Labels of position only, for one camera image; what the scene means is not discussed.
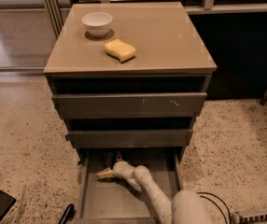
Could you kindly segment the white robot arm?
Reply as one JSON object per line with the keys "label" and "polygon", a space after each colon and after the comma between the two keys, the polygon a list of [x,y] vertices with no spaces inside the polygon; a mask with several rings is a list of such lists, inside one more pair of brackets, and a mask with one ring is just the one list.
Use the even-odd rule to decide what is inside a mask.
{"label": "white robot arm", "polygon": [[182,189],[170,200],[154,181],[144,165],[132,166],[117,152],[117,161],[112,168],[96,174],[99,179],[124,179],[135,190],[144,190],[154,207],[161,224],[213,224],[201,197],[194,191]]}

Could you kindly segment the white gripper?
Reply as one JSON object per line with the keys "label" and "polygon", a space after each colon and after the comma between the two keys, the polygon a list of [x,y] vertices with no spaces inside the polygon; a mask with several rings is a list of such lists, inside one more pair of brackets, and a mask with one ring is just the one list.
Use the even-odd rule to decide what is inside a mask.
{"label": "white gripper", "polygon": [[98,179],[111,179],[114,177],[120,179],[134,179],[134,170],[135,167],[132,166],[127,161],[124,161],[120,152],[117,150],[117,162],[113,166],[113,170],[106,168],[103,171],[100,171],[96,174]]}

